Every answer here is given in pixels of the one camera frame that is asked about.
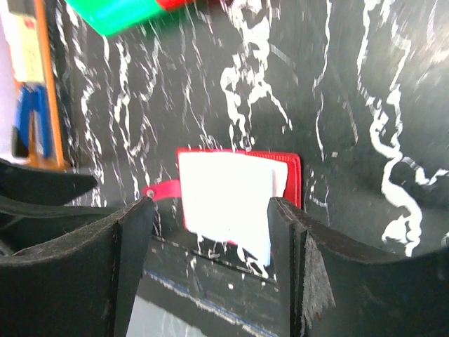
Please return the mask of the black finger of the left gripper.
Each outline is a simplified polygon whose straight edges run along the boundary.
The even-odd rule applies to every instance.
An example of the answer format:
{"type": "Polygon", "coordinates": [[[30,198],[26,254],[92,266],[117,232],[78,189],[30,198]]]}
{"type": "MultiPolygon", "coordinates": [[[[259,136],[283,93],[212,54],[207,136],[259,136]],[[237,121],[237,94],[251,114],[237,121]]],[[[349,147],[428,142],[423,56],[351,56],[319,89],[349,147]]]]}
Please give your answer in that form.
{"type": "Polygon", "coordinates": [[[1,196],[44,206],[62,206],[98,184],[91,175],[30,168],[1,160],[1,196]]]}

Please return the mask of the red leather card holder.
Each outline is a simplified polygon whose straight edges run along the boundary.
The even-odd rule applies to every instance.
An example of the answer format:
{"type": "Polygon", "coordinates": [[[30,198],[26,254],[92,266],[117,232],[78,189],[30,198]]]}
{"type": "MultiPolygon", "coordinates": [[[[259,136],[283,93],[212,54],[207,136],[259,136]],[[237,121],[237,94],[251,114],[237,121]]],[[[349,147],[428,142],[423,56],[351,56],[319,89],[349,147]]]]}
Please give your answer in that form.
{"type": "Polygon", "coordinates": [[[184,227],[233,244],[261,266],[271,262],[267,208],[272,197],[302,204],[298,154],[243,150],[177,151],[179,178],[145,187],[154,201],[181,199],[184,227]]]}

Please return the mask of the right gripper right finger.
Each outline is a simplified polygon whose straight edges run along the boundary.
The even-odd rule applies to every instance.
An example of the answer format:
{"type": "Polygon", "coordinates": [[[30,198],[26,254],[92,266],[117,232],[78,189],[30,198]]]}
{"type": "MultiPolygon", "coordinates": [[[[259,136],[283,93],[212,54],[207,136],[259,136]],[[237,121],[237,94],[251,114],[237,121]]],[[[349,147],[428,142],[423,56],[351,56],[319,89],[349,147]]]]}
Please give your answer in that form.
{"type": "Polygon", "coordinates": [[[447,336],[448,249],[406,258],[267,208],[283,336],[447,336]]]}

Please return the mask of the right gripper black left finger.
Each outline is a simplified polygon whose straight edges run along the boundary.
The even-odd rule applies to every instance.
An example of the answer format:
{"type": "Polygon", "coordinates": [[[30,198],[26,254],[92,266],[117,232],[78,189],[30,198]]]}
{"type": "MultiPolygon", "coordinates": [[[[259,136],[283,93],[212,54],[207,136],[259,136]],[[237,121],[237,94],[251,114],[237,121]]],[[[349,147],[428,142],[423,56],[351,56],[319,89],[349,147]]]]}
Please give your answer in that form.
{"type": "Polygon", "coordinates": [[[2,197],[33,246],[1,257],[2,336],[125,336],[154,202],[122,209],[42,206],[2,197]]]}

